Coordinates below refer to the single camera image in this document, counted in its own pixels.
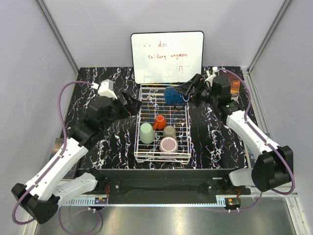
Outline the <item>dark blue mug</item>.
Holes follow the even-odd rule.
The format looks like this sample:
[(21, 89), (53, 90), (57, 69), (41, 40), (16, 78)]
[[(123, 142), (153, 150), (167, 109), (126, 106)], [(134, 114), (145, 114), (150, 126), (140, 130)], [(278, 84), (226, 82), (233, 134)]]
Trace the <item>dark blue mug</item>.
[(174, 90), (174, 86), (167, 87), (164, 90), (164, 101), (169, 106), (185, 104), (189, 101), (189, 95), (185, 96)]

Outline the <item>pale green cup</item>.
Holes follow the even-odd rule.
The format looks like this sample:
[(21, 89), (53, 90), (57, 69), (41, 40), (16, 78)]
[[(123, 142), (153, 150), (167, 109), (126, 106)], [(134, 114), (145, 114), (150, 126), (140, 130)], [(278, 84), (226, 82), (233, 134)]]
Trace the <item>pale green cup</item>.
[(140, 126), (139, 138), (144, 144), (151, 144), (154, 141), (155, 133), (151, 124), (145, 122)]

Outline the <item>orange cup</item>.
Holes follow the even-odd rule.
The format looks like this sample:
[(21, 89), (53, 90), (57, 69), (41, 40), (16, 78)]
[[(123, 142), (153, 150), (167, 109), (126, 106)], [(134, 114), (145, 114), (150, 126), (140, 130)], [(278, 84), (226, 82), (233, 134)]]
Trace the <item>orange cup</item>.
[(154, 130), (163, 130), (166, 127), (166, 119), (163, 115), (158, 115), (155, 119), (153, 129)]

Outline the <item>mauve purple mug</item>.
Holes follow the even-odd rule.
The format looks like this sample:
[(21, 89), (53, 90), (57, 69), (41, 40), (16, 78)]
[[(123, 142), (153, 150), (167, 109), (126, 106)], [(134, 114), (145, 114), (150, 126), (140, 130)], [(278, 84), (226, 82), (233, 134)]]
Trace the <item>mauve purple mug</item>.
[(160, 151), (162, 156), (172, 157), (178, 150), (178, 142), (172, 137), (164, 137), (160, 142)]

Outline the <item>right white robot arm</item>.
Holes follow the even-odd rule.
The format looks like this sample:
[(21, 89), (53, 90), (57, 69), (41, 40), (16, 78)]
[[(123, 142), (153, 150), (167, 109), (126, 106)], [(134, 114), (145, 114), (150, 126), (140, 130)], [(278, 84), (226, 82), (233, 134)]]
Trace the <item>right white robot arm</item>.
[(231, 85), (226, 76), (215, 76), (212, 81), (196, 74), (188, 82), (175, 86), (185, 102), (195, 106), (210, 104), (225, 126), (233, 130), (257, 158), (254, 167), (229, 173), (222, 181), (224, 192), (233, 194), (240, 186), (255, 187), (261, 192), (272, 190), (289, 195), (295, 189), (293, 151), (271, 140), (248, 117), (237, 101), (231, 98)]

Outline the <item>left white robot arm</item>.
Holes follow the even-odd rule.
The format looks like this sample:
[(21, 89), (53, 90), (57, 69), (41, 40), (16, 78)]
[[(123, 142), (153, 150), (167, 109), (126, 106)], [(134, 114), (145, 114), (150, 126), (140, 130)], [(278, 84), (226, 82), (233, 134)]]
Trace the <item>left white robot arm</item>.
[(139, 113), (142, 102), (126, 91), (122, 95), (125, 104), (119, 98), (108, 96), (98, 96), (92, 100), (46, 166), (26, 184), (17, 183), (12, 187), (17, 205), (38, 223), (49, 221), (62, 205), (81, 194), (105, 191), (107, 178), (96, 169), (85, 170), (80, 177), (63, 186), (59, 182), (79, 159), (103, 139), (104, 132), (111, 124)]

